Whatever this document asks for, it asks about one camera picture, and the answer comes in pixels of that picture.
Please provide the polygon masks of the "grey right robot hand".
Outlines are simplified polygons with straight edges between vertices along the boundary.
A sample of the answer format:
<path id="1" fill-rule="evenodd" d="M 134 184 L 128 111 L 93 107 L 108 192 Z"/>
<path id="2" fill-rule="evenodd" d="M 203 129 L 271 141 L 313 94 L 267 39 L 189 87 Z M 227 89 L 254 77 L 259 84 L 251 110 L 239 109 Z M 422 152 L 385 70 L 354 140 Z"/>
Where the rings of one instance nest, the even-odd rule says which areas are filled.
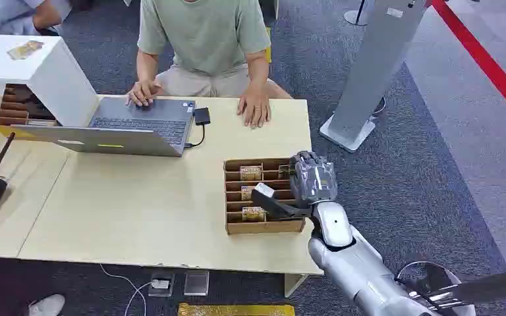
<path id="1" fill-rule="evenodd" d="M 291 192 L 298 208 L 306 209 L 320 201 L 337 197 L 334 164 L 313 151 L 299 151 L 289 160 Z"/>

